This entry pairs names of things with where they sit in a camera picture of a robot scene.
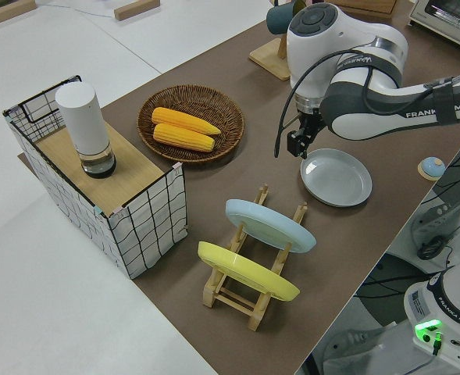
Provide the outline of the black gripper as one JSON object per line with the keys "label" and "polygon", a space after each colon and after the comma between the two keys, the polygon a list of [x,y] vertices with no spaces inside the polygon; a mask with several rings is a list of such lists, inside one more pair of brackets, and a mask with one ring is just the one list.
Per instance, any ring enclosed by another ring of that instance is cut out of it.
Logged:
{"label": "black gripper", "polygon": [[323,117],[319,110],[311,113],[298,112],[299,129],[287,133],[287,150],[292,155],[301,155],[303,159],[307,157],[308,148],[313,138],[324,128]]}

